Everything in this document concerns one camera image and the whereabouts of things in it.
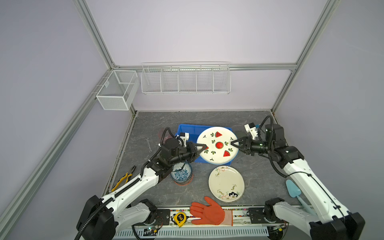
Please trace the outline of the white watermelon pattern plate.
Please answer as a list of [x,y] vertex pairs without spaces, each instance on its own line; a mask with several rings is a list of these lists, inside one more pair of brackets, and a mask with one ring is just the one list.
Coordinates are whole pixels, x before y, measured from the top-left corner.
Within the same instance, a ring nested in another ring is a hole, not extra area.
[[227,128],[208,128],[197,138],[197,144],[207,146],[207,148],[201,152],[200,157],[210,164],[228,164],[239,152],[239,149],[231,144],[231,142],[237,139],[237,136]]

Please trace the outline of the cream floral plate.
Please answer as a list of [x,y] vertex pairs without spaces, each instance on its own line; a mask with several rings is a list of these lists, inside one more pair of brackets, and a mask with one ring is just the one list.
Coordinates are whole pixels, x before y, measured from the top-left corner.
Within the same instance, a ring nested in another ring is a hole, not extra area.
[[245,182],[241,173],[230,166],[219,166],[209,176],[209,188],[214,197],[222,202],[239,200],[245,192]]

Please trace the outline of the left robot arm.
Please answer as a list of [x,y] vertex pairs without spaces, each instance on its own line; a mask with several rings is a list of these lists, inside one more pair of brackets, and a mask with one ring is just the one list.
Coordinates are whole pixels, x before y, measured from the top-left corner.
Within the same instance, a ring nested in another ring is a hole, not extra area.
[[141,167],[140,173],[122,187],[103,197],[92,196],[83,208],[76,229],[76,240],[111,240],[117,232],[149,219],[156,206],[140,195],[164,180],[178,163],[192,163],[207,150],[205,144],[171,135],[161,138],[159,148]]

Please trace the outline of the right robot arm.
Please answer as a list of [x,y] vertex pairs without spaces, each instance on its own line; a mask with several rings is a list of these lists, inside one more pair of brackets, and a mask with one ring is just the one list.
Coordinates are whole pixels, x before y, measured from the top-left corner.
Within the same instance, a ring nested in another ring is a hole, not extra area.
[[359,213],[352,213],[325,187],[311,170],[304,155],[285,138],[282,126],[270,120],[259,125],[257,134],[252,134],[252,125],[247,133],[231,145],[246,155],[268,158],[274,171],[281,177],[291,178],[311,203],[314,214],[291,206],[282,198],[265,202],[262,216],[267,222],[285,221],[313,240],[358,240],[366,221]]

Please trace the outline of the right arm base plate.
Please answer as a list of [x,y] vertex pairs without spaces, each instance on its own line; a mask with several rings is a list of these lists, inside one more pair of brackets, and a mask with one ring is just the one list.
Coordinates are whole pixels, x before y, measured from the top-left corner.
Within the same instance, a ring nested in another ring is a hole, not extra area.
[[251,220],[251,224],[268,224],[265,218],[264,208],[249,208],[247,216]]

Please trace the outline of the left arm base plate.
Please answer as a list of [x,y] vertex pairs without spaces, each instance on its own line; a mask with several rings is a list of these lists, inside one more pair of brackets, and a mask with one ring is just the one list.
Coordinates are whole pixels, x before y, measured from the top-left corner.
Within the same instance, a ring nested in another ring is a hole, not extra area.
[[170,209],[157,209],[151,211],[148,218],[140,226],[168,226],[171,220]]

